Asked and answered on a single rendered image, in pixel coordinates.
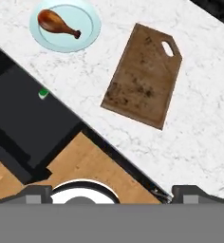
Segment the white and black round object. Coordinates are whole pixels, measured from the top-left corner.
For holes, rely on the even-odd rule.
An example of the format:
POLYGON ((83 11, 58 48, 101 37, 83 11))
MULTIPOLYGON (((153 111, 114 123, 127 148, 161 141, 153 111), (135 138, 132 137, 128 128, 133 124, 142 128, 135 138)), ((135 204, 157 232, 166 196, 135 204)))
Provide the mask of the white and black round object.
POLYGON ((93 179, 72 179, 56 186, 50 195, 54 204, 120 204, 116 193, 93 179))

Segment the brown chicken drumstick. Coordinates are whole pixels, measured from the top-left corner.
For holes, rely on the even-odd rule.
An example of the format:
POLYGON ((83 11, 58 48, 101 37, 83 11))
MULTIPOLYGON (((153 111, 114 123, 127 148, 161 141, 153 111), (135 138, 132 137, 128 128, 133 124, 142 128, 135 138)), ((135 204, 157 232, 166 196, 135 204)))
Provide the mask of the brown chicken drumstick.
POLYGON ((39 12, 38 24, 44 30, 51 33, 66 33, 72 35, 75 39, 79 39, 81 32, 69 27, 65 21, 53 10, 43 9, 39 12))

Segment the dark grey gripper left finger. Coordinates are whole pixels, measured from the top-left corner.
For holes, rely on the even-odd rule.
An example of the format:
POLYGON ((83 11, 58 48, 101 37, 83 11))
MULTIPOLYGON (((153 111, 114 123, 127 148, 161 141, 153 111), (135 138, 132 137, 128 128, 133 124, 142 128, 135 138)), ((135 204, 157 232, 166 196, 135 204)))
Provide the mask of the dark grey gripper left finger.
POLYGON ((29 185, 18 194, 0 199, 0 204, 51 204, 50 185, 29 185))

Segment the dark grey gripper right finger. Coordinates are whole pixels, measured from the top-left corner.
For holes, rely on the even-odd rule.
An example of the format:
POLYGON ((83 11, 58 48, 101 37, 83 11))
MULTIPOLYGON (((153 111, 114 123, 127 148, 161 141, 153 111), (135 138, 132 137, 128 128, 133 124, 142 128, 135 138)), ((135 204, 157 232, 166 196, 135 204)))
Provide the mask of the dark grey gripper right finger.
POLYGON ((173 204, 224 204, 224 198, 209 195, 196 185, 174 185, 172 194, 173 204))

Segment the pale blue plate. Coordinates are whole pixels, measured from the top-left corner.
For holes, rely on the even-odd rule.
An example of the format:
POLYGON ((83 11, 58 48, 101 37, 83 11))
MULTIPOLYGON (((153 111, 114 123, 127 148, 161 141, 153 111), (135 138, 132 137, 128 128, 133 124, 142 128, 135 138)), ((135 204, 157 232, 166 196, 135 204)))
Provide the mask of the pale blue plate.
POLYGON ((101 25, 86 0, 42 0, 30 16, 29 30, 42 47, 68 53, 89 47, 101 25))

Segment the brown wooden cutting board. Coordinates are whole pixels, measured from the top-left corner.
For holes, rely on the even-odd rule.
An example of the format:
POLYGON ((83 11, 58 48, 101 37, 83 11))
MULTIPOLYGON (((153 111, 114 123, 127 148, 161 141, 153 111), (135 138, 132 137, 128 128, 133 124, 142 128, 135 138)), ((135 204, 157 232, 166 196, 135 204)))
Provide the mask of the brown wooden cutting board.
POLYGON ((162 129, 181 61, 172 36, 134 25, 101 107, 162 129))

